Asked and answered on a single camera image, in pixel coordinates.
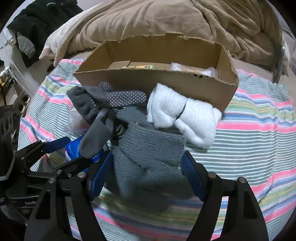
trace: brown blanket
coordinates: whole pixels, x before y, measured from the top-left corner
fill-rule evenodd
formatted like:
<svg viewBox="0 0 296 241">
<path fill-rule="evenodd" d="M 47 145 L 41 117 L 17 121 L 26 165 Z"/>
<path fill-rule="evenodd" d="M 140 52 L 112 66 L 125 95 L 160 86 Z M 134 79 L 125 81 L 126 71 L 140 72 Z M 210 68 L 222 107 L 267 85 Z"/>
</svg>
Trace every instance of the brown blanket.
<svg viewBox="0 0 296 241">
<path fill-rule="evenodd" d="M 48 44 L 40 59 L 54 60 L 56 66 L 66 53 L 105 40 L 167 31 L 219 42 L 233 57 L 268 68 L 275 65 L 282 41 L 277 17 L 265 0 L 113 0 L 68 23 L 56 47 Z"/>
</svg>

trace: plastic packaging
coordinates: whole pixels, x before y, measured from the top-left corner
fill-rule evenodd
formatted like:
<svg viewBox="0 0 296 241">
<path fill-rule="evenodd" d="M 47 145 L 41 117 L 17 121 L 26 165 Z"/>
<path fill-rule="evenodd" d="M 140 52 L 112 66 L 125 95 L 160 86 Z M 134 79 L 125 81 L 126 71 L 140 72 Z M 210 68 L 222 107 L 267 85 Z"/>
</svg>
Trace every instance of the plastic packaging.
<svg viewBox="0 0 296 241">
<path fill-rule="evenodd" d="M 186 66 L 178 63 L 172 63 L 170 70 L 192 72 L 196 74 L 203 74 L 209 77 L 218 78 L 218 71 L 214 67 L 202 69 L 197 67 Z"/>
<path fill-rule="evenodd" d="M 68 123 L 65 126 L 65 132 L 79 133 L 87 131 L 90 125 L 83 119 L 82 115 L 75 109 L 74 106 L 69 110 Z"/>
</svg>

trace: white knit fabric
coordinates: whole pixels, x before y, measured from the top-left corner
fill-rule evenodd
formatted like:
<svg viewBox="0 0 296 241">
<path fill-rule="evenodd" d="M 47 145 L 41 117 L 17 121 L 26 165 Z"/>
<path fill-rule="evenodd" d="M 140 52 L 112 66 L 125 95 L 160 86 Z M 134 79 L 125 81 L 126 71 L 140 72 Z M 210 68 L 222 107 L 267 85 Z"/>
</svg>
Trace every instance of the white knit fabric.
<svg viewBox="0 0 296 241">
<path fill-rule="evenodd" d="M 222 115 L 211 104 L 188 99 L 162 84 L 157 84 L 153 89 L 147 112 L 147 120 L 153 122 L 155 127 L 167 128 L 174 125 L 186 139 L 204 149 L 213 144 Z"/>
<path fill-rule="evenodd" d="M 185 96 L 165 85 L 157 84 L 148 100 L 147 120 L 153 122 L 157 128 L 171 127 L 185 104 Z"/>
</svg>

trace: striped tablecloth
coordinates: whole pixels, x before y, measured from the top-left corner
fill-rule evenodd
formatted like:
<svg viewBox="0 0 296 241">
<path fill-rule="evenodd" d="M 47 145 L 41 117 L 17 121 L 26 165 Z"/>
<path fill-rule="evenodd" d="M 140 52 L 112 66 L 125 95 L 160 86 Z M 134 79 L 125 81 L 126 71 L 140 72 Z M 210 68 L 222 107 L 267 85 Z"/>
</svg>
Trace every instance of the striped tablecloth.
<svg viewBox="0 0 296 241">
<path fill-rule="evenodd" d="M 18 149 L 37 140 L 52 141 L 63 136 L 74 140 L 80 136 L 65 132 L 64 127 L 72 106 L 66 91 L 80 85 L 72 73 L 82 61 L 61 60 L 45 78 L 29 113 L 21 119 Z M 204 150 L 188 142 L 185 149 L 209 172 L 233 180 L 238 176 L 247 178 L 272 240 L 296 206 L 296 115 L 285 86 L 243 70 L 238 70 L 238 75 L 239 88 L 218 123 L 213 146 Z M 55 158 L 44 156 L 32 170 L 46 171 L 49 161 L 64 159 L 65 151 L 61 150 Z M 150 213 L 103 189 L 93 201 L 93 209 L 108 240 L 185 240 L 202 202 L 198 198 L 172 198 L 171 203 L 164 213 Z M 70 200 L 67 204 L 73 235 L 80 238 Z M 212 238 L 221 233 L 226 207 L 227 198 L 223 198 Z"/>
</svg>

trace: striped fabric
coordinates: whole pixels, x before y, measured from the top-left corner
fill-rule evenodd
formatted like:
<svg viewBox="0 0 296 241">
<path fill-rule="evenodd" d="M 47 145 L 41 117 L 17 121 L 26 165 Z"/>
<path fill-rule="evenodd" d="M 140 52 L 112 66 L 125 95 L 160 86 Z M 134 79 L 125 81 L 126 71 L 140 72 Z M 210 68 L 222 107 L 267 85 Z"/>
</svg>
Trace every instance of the striped fabric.
<svg viewBox="0 0 296 241">
<path fill-rule="evenodd" d="M 72 73 L 82 59 L 62 60 L 47 76 L 21 120 L 19 146 L 63 136 L 74 140 L 79 133 L 65 132 L 72 106 L 66 91 L 79 82 Z M 197 162 L 220 177 L 247 178 L 266 221 L 269 240 L 285 225 L 296 206 L 296 116 L 285 86 L 254 74 L 238 71 L 239 88 L 217 126 L 214 144 L 208 150 L 186 143 Z M 65 160 L 65 151 L 44 156 L 32 170 L 46 171 L 48 163 Z M 161 214 L 148 213 L 103 189 L 92 203 L 94 213 L 108 240 L 185 240 L 200 212 L 198 198 L 171 198 L 172 205 Z M 67 202 L 74 237 L 80 238 L 71 201 Z M 223 198 L 212 238 L 219 237 L 226 213 Z"/>
</svg>

